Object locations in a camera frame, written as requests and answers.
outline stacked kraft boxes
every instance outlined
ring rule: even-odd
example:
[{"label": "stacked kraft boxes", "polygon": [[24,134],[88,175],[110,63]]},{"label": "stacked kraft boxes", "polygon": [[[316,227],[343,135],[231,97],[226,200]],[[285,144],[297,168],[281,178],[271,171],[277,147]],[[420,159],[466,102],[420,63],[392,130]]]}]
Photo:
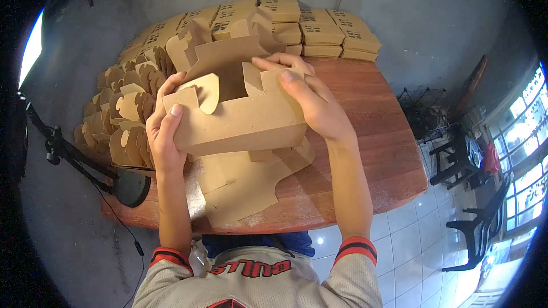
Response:
[{"label": "stacked kraft boxes", "polygon": [[301,13],[304,56],[376,60],[380,42],[360,17],[324,9],[301,9]]},{"label": "stacked kraft boxes", "polygon": [[272,35],[290,54],[368,61],[377,57],[380,42],[358,16],[301,9],[297,0],[237,0],[181,13],[137,33],[116,63],[99,74],[98,94],[84,105],[83,123],[74,131],[76,145],[101,163],[154,169],[144,126],[159,87],[176,72],[168,40],[195,18],[209,22],[214,41],[228,39],[231,25],[257,6],[270,11]]}]

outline left hand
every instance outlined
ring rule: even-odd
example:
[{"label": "left hand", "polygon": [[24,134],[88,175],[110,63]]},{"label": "left hand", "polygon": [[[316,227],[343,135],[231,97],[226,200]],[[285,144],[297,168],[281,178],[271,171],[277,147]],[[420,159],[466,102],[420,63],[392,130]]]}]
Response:
[{"label": "left hand", "polygon": [[173,137],[182,119],[182,106],[174,105],[166,113],[163,97],[173,93],[184,83],[186,73],[170,76],[160,87],[156,96],[156,109],[146,121],[146,134],[156,167],[156,175],[181,175],[186,162],[186,153],[177,150]]}]

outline chair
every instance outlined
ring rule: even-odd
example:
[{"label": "chair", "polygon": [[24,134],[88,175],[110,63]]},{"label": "chair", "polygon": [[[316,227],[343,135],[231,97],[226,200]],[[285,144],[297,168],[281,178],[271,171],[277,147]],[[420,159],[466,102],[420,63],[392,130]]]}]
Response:
[{"label": "chair", "polygon": [[468,263],[442,268],[443,272],[471,270],[483,260],[490,240],[501,230],[504,217],[503,203],[512,182],[513,173],[505,174],[503,184],[485,208],[462,210],[465,213],[476,214],[474,220],[456,220],[446,223],[446,227],[457,229],[464,234],[468,249]]}]

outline black cable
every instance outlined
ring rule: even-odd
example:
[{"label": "black cable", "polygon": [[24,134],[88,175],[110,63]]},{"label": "black cable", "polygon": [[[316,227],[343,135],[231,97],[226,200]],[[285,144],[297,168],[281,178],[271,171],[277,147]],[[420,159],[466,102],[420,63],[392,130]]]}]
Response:
[{"label": "black cable", "polygon": [[108,203],[108,201],[106,201],[105,199],[105,196],[102,194],[101,190],[99,189],[99,187],[92,182],[92,185],[97,189],[97,191],[99,192],[99,195],[101,195],[103,201],[107,204],[107,206],[110,207],[110,210],[112,211],[112,213],[114,214],[114,216],[116,217],[116,219],[118,219],[118,221],[120,222],[120,224],[122,226],[124,226],[124,228],[129,232],[129,234],[132,235],[133,237],[133,240],[135,241],[134,244],[135,244],[135,248],[137,249],[137,252],[139,252],[139,255],[141,256],[141,263],[142,263],[142,269],[141,269],[141,275],[139,276],[139,279],[137,280],[137,285],[135,286],[135,290],[133,291],[133,295],[129,298],[129,300],[126,302],[126,304],[124,304],[124,306],[122,308],[126,308],[126,306],[128,305],[128,303],[130,303],[131,300],[133,300],[133,298],[135,297],[135,294],[137,293],[137,289],[139,289],[139,283],[141,282],[141,277],[142,277],[142,274],[145,272],[145,253],[142,251],[142,248],[141,248],[141,244],[139,244],[139,242],[137,241],[137,238],[135,238],[135,235],[131,232],[131,230],[120,220],[120,218],[116,215],[116,213],[114,212],[114,209],[112,208],[112,206]]}]

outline gray wall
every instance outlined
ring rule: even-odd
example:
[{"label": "gray wall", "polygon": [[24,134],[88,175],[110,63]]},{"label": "gray wall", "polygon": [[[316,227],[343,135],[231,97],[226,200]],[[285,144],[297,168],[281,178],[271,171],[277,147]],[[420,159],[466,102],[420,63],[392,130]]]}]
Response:
[{"label": "gray wall", "polygon": [[532,80],[537,71],[537,66],[530,69],[536,54],[527,18],[514,7],[509,11],[493,48],[486,55],[487,67],[471,104],[484,106],[487,115],[517,85],[524,89],[523,82]]}]

